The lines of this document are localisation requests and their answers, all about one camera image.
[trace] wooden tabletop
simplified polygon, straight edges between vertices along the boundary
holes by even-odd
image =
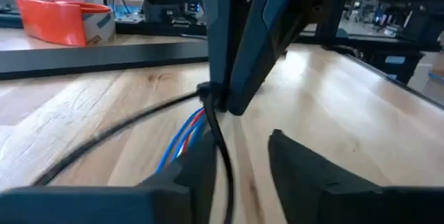
[[[94,133],[195,90],[208,75],[206,64],[193,64],[0,82],[0,188],[29,184]],[[198,107],[190,101],[121,133],[55,184],[137,184]],[[293,45],[245,114],[221,120],[234,164],[234,223],[285,223],[269,170],[267,141],[275,128],[380,185],[444,186],[443,123],[444,111],[356,62]],[[221,223],[225,208],[218,166],[212,223]]]

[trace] orange bin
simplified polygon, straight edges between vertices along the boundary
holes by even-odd
[[[17,6],[28,35],[70,46],[87,46],[85,15],[111,12],[107,6],[79,0],[17,0]]]

